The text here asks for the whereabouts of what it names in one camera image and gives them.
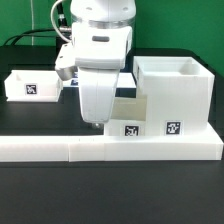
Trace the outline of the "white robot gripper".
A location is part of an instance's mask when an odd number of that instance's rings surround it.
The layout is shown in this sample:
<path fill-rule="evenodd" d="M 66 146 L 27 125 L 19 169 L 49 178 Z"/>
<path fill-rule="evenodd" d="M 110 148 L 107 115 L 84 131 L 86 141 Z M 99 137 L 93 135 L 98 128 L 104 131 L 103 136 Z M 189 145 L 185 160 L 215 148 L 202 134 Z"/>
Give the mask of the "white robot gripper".
<path fill-rule="evenodd" d="M 118 76 L 118 70 L 78 68 L 81 115 L 95 129 L 110 119 Z"/>

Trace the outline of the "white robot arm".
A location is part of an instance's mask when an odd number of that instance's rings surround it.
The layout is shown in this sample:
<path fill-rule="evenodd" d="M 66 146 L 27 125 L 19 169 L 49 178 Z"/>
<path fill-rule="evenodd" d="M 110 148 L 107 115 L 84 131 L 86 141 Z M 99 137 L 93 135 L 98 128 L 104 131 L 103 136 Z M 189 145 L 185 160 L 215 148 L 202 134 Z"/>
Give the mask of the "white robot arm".
<path fill-rule="evenodd" d="M 72 0 L 70 11 L 71 36 L 64 39 L 55 70 L 63 81 L 78 76 L 83 120 L 104 124 L 132 48 L 135 0 Z"/>

